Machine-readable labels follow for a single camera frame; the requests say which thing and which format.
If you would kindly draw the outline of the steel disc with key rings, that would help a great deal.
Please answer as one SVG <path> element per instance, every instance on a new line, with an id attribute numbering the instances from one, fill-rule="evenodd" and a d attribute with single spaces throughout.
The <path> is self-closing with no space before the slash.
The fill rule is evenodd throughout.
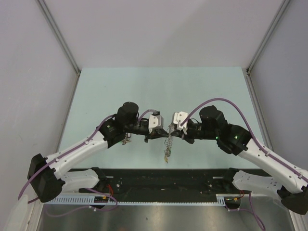
<path id="1" fill-rule="evenodd" d="M 168 137 L 166 138 L 164 144 L 166 146 L 164 154 L 165 157 L 168 158 L 171 156 L 171 148 L 172 148 L 172 142 L 173 142 L 173 136 L 172 136 L 172 132 L 175 130 L 174 125 L 170 124 L 168 126 L 167 132 L 168 132 Z"/>

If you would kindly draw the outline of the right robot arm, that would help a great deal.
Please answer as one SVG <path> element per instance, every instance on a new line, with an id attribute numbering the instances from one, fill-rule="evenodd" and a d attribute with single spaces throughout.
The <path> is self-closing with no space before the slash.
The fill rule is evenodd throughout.
<path id="1" fill-rule="evenodd" d="M 227 193 L 237 189 L 253 191 L 281 201 L 287 209 L 305 215 L 308 212 L 308 172 L 286 161 L 241 126 L 229 124 L 215 106 L 199 112 L 201 122 L 194 123 L 186 112 L 175 112 L 172 133 L 188 143 L 195 140 L 215 140 L 227 154 L 239 156 L 268 173 L 267 177 L 229 169 L 222 188 Z"/>

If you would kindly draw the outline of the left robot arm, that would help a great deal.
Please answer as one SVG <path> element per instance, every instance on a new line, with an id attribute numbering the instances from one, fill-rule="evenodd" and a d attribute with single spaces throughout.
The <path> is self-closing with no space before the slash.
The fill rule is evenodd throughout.
<path id="1" fill-rule="evenodd" d="M 125 102 L 113 115 L 107 116 L 96 129 L 77 144 L 57 153 L 43 157 L 32 157 L 27 183 L 31 185 L 37 199 L 49 202 L 59 194 L 79 189 L 102 192 L 106 188 L 106 176 L 98 167 L 70 172 L 80 162 L 98 151 L 104 151 L 115 144 L 126 141 L 126 135 L 144 136 L 144 141 L 166 138 L 164 119 L 160 112 L 148 110 L 148 118 L 139 114 L 139 107 L 133 102 Z"/>

